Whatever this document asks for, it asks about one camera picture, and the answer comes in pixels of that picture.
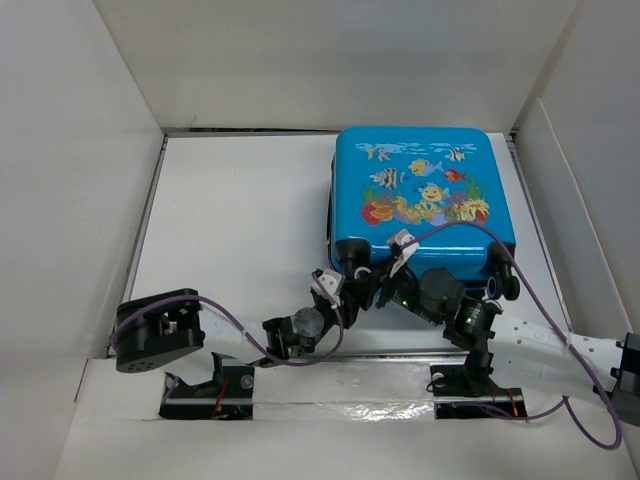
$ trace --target orange fish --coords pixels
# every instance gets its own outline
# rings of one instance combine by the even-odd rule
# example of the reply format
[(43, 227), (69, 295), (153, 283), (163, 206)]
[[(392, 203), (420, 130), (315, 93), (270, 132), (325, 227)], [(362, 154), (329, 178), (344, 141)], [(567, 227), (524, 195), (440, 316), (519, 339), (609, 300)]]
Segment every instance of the orange fish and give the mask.
[(466, 180), (467, 179), (467, 174), (466, 173), (462, 173), (461, 174), (460, 172), (457, 172), (453, 168), (450, 168), (449, 170), (444, 172), (444, 177), (447, 180), (449, 180), (451, 183), (456, 183), (460, 179)]

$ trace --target blue box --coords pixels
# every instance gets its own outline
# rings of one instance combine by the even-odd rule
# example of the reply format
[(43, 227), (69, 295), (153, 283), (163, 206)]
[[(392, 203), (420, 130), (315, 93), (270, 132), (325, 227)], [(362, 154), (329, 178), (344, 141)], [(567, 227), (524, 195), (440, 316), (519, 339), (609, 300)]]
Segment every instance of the blue box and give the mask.
[[(479, 130), (349, 128), (336, 141), (331, 198), (334, 268), (336, 241), (367, 240), (377, 262), (389, 256), (387, 240), (399, 230), (417, 237), (455, 220), (485, 225), (515, 248), (496, 159)], [(492, 241), (479, 229), (446, 229), (422, 241), (409, 266), (418, 276), (444, 267), (470, 286), (486, 283)]]

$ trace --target screw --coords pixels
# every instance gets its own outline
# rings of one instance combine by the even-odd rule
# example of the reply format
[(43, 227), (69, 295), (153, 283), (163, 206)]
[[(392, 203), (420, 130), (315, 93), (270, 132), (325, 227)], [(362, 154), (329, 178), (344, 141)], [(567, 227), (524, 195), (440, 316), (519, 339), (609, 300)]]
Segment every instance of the screw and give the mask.
[(240, 386), (246, 390), (253, 387), (253, 377), (251, 375), (243, 375), (240, 379)]

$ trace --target clear plastic tape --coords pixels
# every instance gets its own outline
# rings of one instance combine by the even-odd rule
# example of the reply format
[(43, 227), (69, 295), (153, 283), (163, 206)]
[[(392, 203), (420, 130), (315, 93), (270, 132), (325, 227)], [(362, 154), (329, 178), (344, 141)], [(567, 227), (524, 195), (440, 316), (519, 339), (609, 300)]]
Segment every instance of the clear plastic tape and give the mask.
[(429, 364), (409, 361), (326, 362), (256, 369), (256, 420), (433, 421), (426, 391)]
[(267, 421), (419, 421), (435, 420), (433, 402), (385, 403), (261, 403), (254, 404), (253, 418)]

